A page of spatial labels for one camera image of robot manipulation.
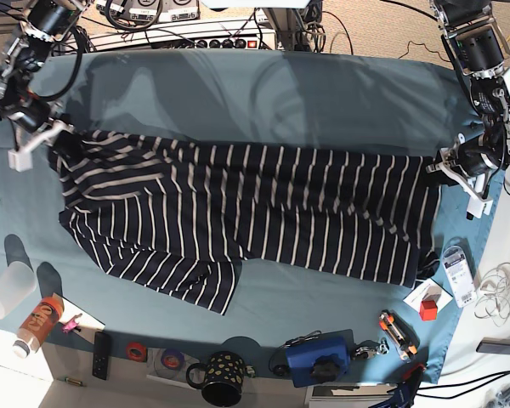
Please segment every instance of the orange bottle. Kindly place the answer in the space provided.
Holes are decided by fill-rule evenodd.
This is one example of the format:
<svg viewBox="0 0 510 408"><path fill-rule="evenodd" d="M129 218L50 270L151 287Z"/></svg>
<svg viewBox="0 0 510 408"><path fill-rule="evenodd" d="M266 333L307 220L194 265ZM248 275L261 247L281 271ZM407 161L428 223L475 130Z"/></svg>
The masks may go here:
<svg viewBox="0 0 510 408"><path fill-rule="evenodd" d="M17 331L14 353L24 359L36 353L64 311L61 301L44 297Z"/></svg>

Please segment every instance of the pink toy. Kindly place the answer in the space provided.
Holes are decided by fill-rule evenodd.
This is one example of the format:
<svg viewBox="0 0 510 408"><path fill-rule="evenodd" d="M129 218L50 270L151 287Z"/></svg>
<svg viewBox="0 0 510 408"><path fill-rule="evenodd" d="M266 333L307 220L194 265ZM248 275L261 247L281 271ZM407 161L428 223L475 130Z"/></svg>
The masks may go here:
<svg viewBox="0 0 510 408"><path fill-rule="evenodd" d="M82 317L82 313L76 314L74 317L68 320L68 322L64 326L62 326L62 332L67 334L74 330L79 325L77 319L79 319L80 317Z"/></svg>

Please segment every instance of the tape roll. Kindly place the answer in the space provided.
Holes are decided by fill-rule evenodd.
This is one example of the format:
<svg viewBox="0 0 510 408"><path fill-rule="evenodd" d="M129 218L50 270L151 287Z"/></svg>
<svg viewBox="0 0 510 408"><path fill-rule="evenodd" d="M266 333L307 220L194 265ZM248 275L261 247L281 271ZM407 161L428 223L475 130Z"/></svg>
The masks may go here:
<svg viewBox="0 0 510 408"><path fill-rule="evenodd" d="M162 352L161 363L168 370L180 371L185 363L184 354L173 348L168 348Z"/></svg>
<svg viewBox="0 0 510 408"><path fill-rule="evenodd" d="M147 361L147 348L140 343L129 343L127 345L127 357L129 360L144 363Z"/></svg>

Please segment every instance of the mug handle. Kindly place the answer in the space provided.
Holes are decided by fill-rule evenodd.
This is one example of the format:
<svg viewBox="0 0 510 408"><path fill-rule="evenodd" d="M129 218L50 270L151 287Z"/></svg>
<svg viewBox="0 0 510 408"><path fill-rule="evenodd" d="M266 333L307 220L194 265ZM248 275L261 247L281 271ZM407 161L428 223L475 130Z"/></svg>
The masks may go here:
<svg viewBox="0 0 510 408"><path fill-rule="evenodd" d="M187 380L187 383L194 389L203 389L204 388L204 382L194 382L193 380L190 379L190 372L195 370L195 369L198 369L198 370L202 370L202 371L205 371L207 368L206 364L204 363L195 363L193 365L191 365L188 369L187 369L187 372L185 373L185 379Z"/></svg>

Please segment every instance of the bottle cap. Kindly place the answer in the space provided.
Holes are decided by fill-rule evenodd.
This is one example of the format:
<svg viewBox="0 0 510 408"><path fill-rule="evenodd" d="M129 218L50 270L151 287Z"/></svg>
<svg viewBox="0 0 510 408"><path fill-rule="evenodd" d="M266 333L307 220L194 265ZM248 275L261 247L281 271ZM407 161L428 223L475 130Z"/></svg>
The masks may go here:
<svg viewBox="0 0 510 408"><path fill-rule="evenodd" d="M28 357L28 354L31 352L26 343L20 340L15 340L13 351L15 355L21 359Z"/></svg>

